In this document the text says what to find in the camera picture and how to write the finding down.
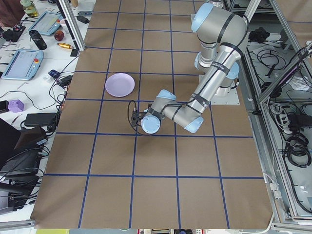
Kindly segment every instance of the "white cable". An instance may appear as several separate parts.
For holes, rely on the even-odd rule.
[[[248,232],[241,232],[241,231],[239,231],[239,233],[240,233],[240,234],[241,234],[241,233],[245,233],[245,234],[264,234],[264,233],[266,233],[268,230],[270,230],[270,228],[271,228],[271,226],[272,226],[272,223],[273,223],[273,219],[274,219],[274,214],[272,214],[272,217],[271,217],[271,220],[270,220],[270,222],[269,222],[268,227],[267,227],[265,230],[261,231],[261,232],[248,233]]]
[[[277,184],[277,182],[276,182],[274,179],[272,179],[272,177],[271,177],[269,174],[267,174],[267,173],[265,173],[265,172],[263,172],[262,174],[266,175],[268,178],[271,179],[271,181],[272,181],[273,183],[276,183],[276,184]]]
[[[281,130],[285,130],[284,129],[284,125],[282,125],[282,124],[280,124],[278,121],[277,121],[277,116],[276,115],[274,115],[274,118],[275,118],[275,120],[276,120],[276,123],[277,123],[277,125],[279,126],[279,128],[281,129]]]

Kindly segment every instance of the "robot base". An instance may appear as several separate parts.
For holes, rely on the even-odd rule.
[[[204,75],[199,75],[199,81],[204,77]],[[231,89],[229,93],[225,97],[217,97],[214,96],[211,99],[211,105],[231,105],[231,106],[238,106],[239,99],[236,89]]]

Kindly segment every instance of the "purple hexagonal block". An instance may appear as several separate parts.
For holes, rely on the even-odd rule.
[[[22,112],[24,110],[24,103],[22,103],[21,100],[12,100],[9,101],[8,108],[14,113]]]

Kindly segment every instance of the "purple plate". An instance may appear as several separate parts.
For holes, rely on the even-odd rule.
[[[117,73],[110,76],[105,83],[106,91],[115,97],[124,97],[132,92],[135,80],[128,74]]]

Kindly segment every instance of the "small black device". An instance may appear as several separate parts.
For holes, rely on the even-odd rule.
[[[48,48],[41,34],[37,30],[30,30],[29,35],[30,35],[30,38],[34,41],[34,43],[38,47],[38,49],[45,50],[46,48]]]
[[[52,76],[53,79],[57,79],[57,78],[59,78],[59,76],[60,76],[60,72],[58,72],[58,71],[56,71],[56,70],[51,70],[51,71],[48,72],[48,74],[49,74],[50,76]]]
[[[78,55],[78,50],[72,49],[72,52],[70,53],[70,57],[77,57]]]
[[[80,22],[82,22],[82,23],[89,23],[90,21],[86,18],[86,17],[84,17],[84,16],[77,16],[77,20],[78,21],[80,21]]]
[[[8,29],[7,31],[4,31],[0,27],[0,38],[5,39],[5,41],[17,42],[20,39],[25,28],[26,27],[22,26],[21,24],[17,24],[13,27],[13,30]]]
[[[82,12],[78,12],[79,16],[91,16],[92,15],[92,11],[82,11]]]
[[[56,113],[36,113],[26,116],[24,125],[26,127],[48,126],[55,118]]]
[[[4,112],[8,112],[9,102],[8,101],[0,101],[0,114]]]

